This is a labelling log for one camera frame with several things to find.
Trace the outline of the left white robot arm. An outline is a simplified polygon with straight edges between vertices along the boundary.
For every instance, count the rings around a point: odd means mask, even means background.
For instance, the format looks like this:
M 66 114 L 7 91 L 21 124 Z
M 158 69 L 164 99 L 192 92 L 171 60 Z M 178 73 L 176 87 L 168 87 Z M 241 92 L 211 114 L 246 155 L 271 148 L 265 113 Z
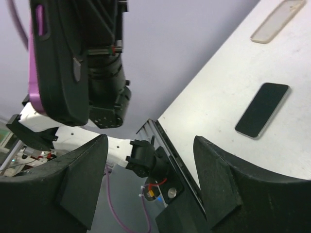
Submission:
M 29 53 L 28 96 L 7 127 L 27 146 L 72 151 L 120 127 L 131 98 L 121 61 L 125 0 L 32 0 L 30 33 L 8 7 Z

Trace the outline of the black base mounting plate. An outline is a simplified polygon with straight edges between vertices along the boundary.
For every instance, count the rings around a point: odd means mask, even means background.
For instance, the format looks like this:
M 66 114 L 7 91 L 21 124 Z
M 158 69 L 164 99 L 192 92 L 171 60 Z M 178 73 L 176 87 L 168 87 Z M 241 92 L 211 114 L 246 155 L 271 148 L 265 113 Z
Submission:
M 164 128 L 148 120 L 138 131 L 140 140 L 154 143 L 170 165 L 167 181 L 160 185 L 165 209 L 155 218 L 160 233 L 209 233 L 199 187 L 186 168 Z

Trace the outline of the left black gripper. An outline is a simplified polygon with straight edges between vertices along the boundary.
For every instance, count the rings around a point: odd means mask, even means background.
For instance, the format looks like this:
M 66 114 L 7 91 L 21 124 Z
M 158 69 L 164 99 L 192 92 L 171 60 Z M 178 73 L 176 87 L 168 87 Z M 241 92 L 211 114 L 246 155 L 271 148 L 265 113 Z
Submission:
M 131 98 L 123 52 L 126 0 L 82 0 L 84 41 L 87 48 L 89 119 L 100 129 L 120 127 Z

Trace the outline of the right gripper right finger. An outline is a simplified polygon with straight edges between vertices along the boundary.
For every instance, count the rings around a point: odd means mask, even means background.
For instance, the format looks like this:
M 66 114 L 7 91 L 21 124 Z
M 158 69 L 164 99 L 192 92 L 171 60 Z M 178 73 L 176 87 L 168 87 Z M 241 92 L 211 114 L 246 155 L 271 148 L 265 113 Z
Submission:
M 202 136 L 193 154 L 213 233 L 310 232 L 310 181 L 263 169 Z

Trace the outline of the black phone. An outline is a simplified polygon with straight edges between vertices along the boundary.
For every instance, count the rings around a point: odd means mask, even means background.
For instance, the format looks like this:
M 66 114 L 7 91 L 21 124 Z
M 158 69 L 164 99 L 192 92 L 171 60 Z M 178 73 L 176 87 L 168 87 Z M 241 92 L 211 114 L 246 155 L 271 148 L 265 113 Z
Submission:
M 40 114 L 69 126 L 89 117 L 87 52 L 72 0 L 31 0 L 29 100 Z
M 286 84 L 263 83 L 235 126 L 235 131 L 257 139 L 265 131 L 290 92 Z

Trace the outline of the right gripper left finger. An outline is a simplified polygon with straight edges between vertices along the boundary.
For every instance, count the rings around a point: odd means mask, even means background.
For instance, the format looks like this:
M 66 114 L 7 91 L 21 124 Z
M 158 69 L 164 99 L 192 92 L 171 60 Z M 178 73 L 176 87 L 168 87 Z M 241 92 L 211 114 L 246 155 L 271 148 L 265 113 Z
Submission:
M 3 233 L 91 229 L 108 153 L 106 135 L 43 165 L 0 179 Z

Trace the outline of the beige phone case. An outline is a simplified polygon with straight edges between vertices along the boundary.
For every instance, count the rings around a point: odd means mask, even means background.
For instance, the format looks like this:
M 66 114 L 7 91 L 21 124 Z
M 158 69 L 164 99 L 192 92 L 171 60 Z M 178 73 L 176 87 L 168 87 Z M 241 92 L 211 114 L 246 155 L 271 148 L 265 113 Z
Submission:
M 283 0 L 250 36 L 254 43 L 270 43 L 306 5 L 306 0 Z

